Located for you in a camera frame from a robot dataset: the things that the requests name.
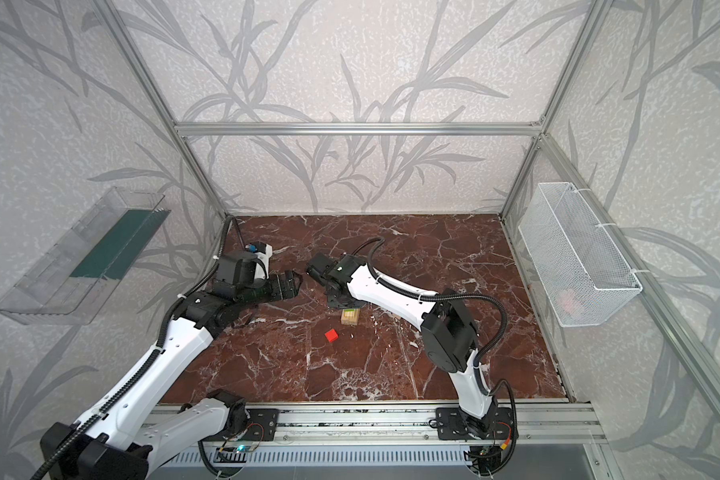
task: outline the brown marble table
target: brown marble table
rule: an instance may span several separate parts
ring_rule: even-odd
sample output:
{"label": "brown marble table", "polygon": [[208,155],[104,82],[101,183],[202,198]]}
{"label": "brown marble table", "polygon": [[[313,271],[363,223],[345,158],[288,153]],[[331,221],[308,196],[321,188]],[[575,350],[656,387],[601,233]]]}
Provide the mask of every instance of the brown marble table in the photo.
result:
{"label": "brown marble table", "polygon": [[[504,338],[483,359],[486,380],[506,378],[518,398],[559,398],[560,385],[528,302],[509,245],[495,215],[373,215],[243,217],[246,241],[275,249],[273,273],[304,271],[312,255],[352,252],[373,236],[386,243],[374,257],[385,274],[429,290],[480,291],[509,313]],[[231,234],[229,248],[238,243]],[[492,337],[499,314],[468,301],[480,343]],[[456,398],[448,374],[434,368],[422,339],[407,322],[378,307],[362,309],[357,326],[326,307],[322,288],[305,278],[299,296],[263,305],[253,321],[230,329],[182,373],[164,403],[197,402],[227,389],[249,402]],[[336,329],[338,340],[325,333]]]}

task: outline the red block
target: red block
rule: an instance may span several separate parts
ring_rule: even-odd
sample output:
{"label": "red block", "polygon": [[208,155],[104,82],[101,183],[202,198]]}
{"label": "red block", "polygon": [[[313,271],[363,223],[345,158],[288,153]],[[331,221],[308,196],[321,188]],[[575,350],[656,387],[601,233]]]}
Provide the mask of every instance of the red block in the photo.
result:
{"label": "red block", "polygon": [[338,338],[338,333],[336,333],[336,330],[330,329],[326,332],[326,338],[330,343],[334,343],[334,341]]}

